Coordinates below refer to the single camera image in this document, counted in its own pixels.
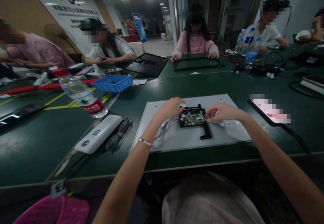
hand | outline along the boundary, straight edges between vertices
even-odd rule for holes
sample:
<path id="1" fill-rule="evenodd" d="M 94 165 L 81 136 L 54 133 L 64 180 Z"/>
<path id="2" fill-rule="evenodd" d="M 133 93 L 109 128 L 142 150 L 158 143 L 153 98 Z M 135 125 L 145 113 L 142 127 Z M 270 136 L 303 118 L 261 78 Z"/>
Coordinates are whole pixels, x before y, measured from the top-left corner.
<path id="1" fill-rule="evenodd" d="M 115 60 L 115 58 L 107 58 L 107 57 L 105 57 L 104 60 L 102 61 L 102 63 L 114 64 L 114 63 L 116 63 L 116 60 Z"/>
<path id="2" fill-rule="evenodd" d="M 173 56 L 171 56 L 171 61 L 174 62 L 175 60 L 178 60 L 179 57 L 180 57 L 179 55 L 174 54 Z"/>
<path id="3" fill-rule="evenodd" d="M 94 60 L 95 62 L 95 64 L 101 64 L 102 63 L 102 58 L 100 58 L 100 57 L 97 57 L 97 58 L 95 58 L 95 60 Z"/>
<path id="4" fill-rule="evenodd" d="M 266 53 L 268 53 L 268 49 L 267 49 L 267 47 L 266 47 L 266 46 L 261 46 L 261 47 L 260 47 L 260 53 L 261 53 L 261 54 L 266 54 Z"/>
<path id="5" fill-rule="evenodd" d="M 281 43 L 279 44 L 279 48 L 281 49 L 285 49 L 285 48 L 288 48 L 289 47 L 289 42 L 287 39 L 283 39 L 281 41 Z"/>
<path id="6" fill-rule="evenodd" d="M 218 54 L 216 54 L 215 52 L 211 52 L 209 55 L 206 56 L 208 59 L 214 59 L 214 58 L 218 58 Z"/>
<path id="7" fill-rule="evenodd" d="M 227 104 L 214 104 L 211 106 L 207 112 L 206 116 L 209 116 L 212 112 L 216 113 L 218 111 L 218 114 L 216 114 L 214 117 L 210 119 L 211 122 L 219 121 L 219 120 L 243 120 L 247 116 L 249 116 L 246 112 L 244 112 L 241 109 L 232 107 Z"/>
<path id="8" fill-rule="evenodd" d="M 173 97 L 160 107 L 155 116 L 157 116 L 161 122 L 167 120 L 168 118 L 174 117 L 185 109 L 184 107 L 178 108 L 179 104 L 181 103 L 186 102 L 179 97 Z"/>

red bottle cap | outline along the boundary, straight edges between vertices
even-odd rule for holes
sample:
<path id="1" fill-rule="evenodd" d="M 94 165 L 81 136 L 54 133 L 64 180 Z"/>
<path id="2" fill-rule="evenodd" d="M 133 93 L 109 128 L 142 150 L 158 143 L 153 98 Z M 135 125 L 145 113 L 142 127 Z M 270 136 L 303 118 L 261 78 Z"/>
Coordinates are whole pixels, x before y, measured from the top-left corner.
<path id="1" fill-rule="evenodd" d="M 52 73 L 56 77 L 63 77 L 63 76 L 68 76 L 69 75 L 69 72 L 66 69 L 64 69 L 64 68 L 60 68 L 60 69 L 57 69 L 57 70 L 53 70 Z"/>

plastic bottle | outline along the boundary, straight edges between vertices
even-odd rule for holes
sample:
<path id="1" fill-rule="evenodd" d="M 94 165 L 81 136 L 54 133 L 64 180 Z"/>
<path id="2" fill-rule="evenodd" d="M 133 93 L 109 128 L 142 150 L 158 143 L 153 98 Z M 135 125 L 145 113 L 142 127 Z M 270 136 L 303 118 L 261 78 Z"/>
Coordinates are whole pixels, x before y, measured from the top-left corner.
<path id="1" fill-rule="evenodd" d="M 66 69 L 57 69 L 52 73 L 58 77 L 63 91 L 93 118 L 101 118 L 108 113 L 108 109 L 93 94 L 92 90 L 82 81 L 71 76 Z"/>
<path id="2" fill-rule="evenodd" d="M 238 54 L 241 51 L 241 44 L 242 44 L 242 42 L 244 40 L 244 37 L 245 37 L 245 29 L 242 29 L 239 37 L 237 38 L 236 46 L 235 46 L 235 49 L 234 49 L 234 51 L 237 52 Z"/>
<path id="3" fill-rule="evenodd" d="M 259 52 L 260 52 L 260 47 L 261 47 L 261 37 L 258 37 L 256 41 L 253 43 L 253 45 L 250 47 L 249 52 L 247 53 L 247 56 L 245 58 L 245 68 L 246 69 L 251 69 L 253 66 L 253 63 L 255 59 L 257 58 Z"/>
<path id="4" fill-rule="evenodd" d="M 246 56 L 247 52 L 249 51 L 249 47 L 250 47 L 250 45 L 253 41 L 253 38 L 254 38 L 254 31 L 255 31 L 255 28 L 251 28 L 251 31 L 249 32 L 249 34 L 247 35 L 247 37 L 245 39 L 244 47 L 242 48 L 242 51 L 241 51 L 242 56 Z"/>

banner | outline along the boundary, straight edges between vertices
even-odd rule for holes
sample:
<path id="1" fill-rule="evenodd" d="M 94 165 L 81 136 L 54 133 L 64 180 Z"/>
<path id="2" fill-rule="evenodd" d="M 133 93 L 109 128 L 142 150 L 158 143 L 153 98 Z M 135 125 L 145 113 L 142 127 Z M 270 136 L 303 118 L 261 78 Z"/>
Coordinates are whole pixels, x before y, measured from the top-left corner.
<path id="1" fill-rule="evenodd" d="M 86 56 L 93 44 L 89 37 L 78 28 L 80 21 L 86 18 L 99 18 L 105 23 L 94 0 L 40 0 L 48 12 L 81 53 Z"/>
<path id="2" fill-rule="evenodd" d="M 133 13 L 133 18 L 137 27 L 138 35 L 141 38 L 142 43 L 147 42 L 146 34 L 144 31 L 141 16 L 138 13 Z"/>

